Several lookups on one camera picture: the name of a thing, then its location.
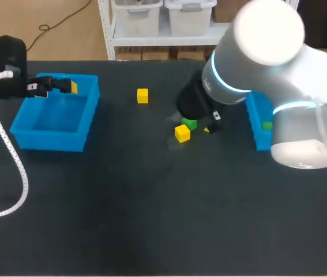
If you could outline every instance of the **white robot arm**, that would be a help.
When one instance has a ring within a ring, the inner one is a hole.
[[[327,167],[327,53],[304,39],[303,21],[288,4],[253,0],[222,37],[201,83],[223,104],[239,103],[251,91],[267,96],[275,108],[273,158],[318,169]]]

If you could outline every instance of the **cardboard box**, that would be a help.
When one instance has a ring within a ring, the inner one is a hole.
[[[168,47],[144,47],[142,49],[143,61],[165,61],[170,57]]]
[[[232,22],[238,11],[250,0],[217,0],[213,17],[217,23]]]
[[[216,46],[206,46],[204,48],[204,60],[207,61],[209,60],[209,58],[212,55],[212,52],[214,51],[214,49],[216,48]]]
[[[117,61],[141,61],[142,47],[117,47],[115,58]]]
[[[204,46],[181,46],[177,53],[177,59],[204,60]]]

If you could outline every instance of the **black cable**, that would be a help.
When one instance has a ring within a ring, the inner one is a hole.
[[[33,46],[34,44],[36,43],[36,41],[42,36],[44,35],[46,32],[54,29],[55,27],[61,25],[63,22],[65,22],[67,19],[69,19],[71,16],[74,16],[75,14],[77,14],[78,12],[82,11],[83,9],[85,9],[87,6],[89,6],[89,4],[92,2],[92,0],[89,0],[88,3],[83,6],[81,9],[78,9],[76,12],[70,14],[69,16],[65,17],[61,22],[55,24],[54,26],[52,27],[49,27],[48,24],[42,24],[39,26],[39,30],[43,31],[39,36],[37,36],[34,41],[32,42],[32,44],[30,45],[30,47],[26,50],[26,52],[28,52]]]

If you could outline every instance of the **white storage bin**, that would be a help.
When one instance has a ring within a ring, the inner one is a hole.
[[[202,36],[209,28],[217,0],[164,0],[173,36]]]
[[[112,0],[125,37],[158,36],[159,9],[163,0]]]

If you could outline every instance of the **metal shelf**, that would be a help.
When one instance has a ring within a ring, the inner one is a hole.
[[[229,23],[211,24],[204,36],[173,37],[171,34],[168,13],[161,9],[159,18],[159,35],[151,38],[126,38],[118,24],[117,15],[112,21],[113,46],[188,46],[217,45],[227,30]]]
[[[286,0],[286,2],[296,9],[299,0]],[[159,36],[153,38],[126,38],[122,34],[117,14],[115,13],[113,13],[114,16],[111,24],[110,0],[98,0],[98,5],[109,60],[115,59],[115,46],[217,45],[229,26],[229,23],[214,23],[211,20],[210,27],[204,36],[173,37],[171,35],[168,11],[162,8],[159,18]]]

